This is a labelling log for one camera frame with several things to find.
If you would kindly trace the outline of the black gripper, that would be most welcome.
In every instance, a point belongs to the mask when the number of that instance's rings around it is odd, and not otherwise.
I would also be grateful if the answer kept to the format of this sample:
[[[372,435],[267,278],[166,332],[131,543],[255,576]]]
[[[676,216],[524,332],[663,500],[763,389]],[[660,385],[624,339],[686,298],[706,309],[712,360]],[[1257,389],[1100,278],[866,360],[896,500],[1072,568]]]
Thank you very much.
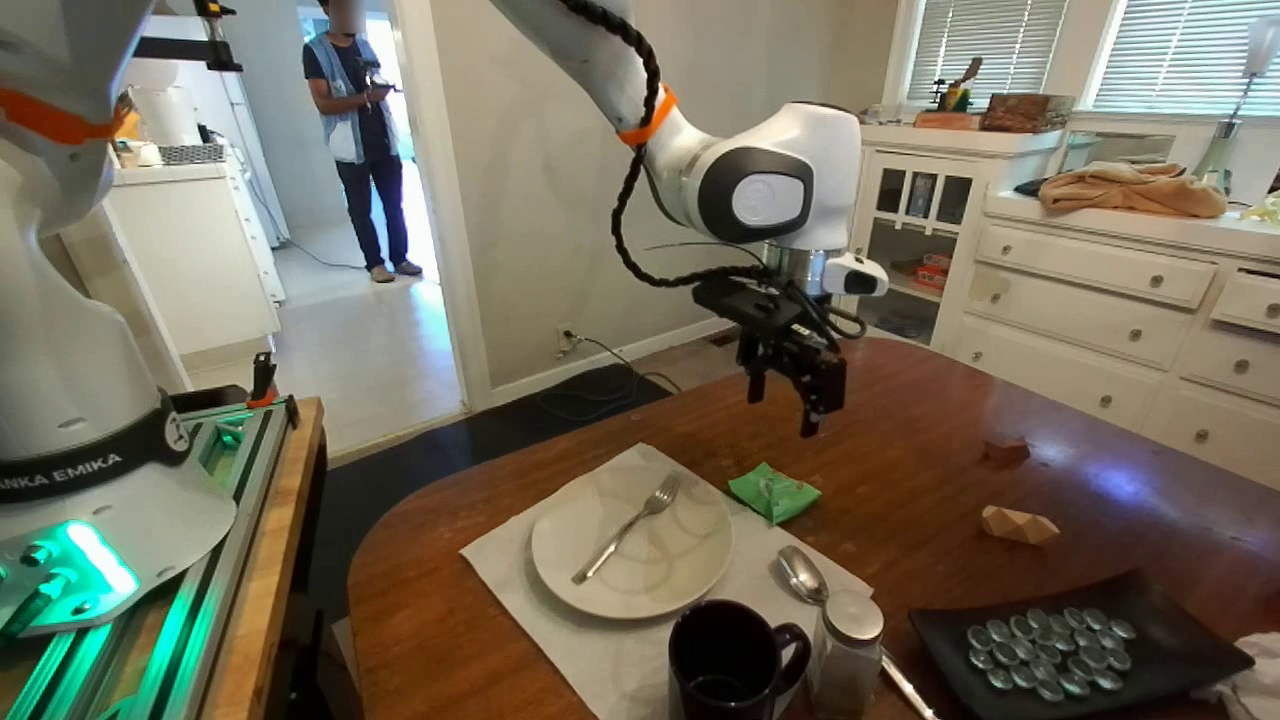
[[[796,291],[792,284],[709,278],[691,288],[691,300],[742,330],[747,406],[760,406],[767,371],[782,371],[805,399],[805,435],[818,435],[822,420],[845,407],[845,353],[837,323],[805,291]]]

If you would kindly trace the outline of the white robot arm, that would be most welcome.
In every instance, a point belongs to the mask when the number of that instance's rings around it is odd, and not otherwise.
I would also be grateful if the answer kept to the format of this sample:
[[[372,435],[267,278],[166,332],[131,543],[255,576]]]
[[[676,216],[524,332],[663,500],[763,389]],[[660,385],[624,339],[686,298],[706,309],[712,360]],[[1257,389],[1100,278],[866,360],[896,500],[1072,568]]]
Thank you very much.
[[[155,0],[3,0],[3,271],[0,417],[11,463],[173,463],[185,433],[127,323],[80,298],[42,240],[103,195],[124,121],[120,81]],[[492,0],[563,67],[633,148],[629,182],[721,245],[782,245],[805,271],[706,269],[689,284],[744,336],[744,370],[789,376],[822,420],[845,406],[845,360],[826,300],[856,291],[849,222],[861,121],[789,106],[737,136],[686,121],[629,0]]]

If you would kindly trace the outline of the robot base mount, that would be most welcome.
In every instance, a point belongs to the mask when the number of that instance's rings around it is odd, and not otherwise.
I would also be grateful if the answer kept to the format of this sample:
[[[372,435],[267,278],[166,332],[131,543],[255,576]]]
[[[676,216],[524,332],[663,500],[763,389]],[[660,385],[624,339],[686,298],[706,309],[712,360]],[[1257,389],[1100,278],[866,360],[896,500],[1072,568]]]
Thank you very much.
[[[3,512],[0,720],[197,720],[231,631],[293,398],[190,413],[181,472]]]

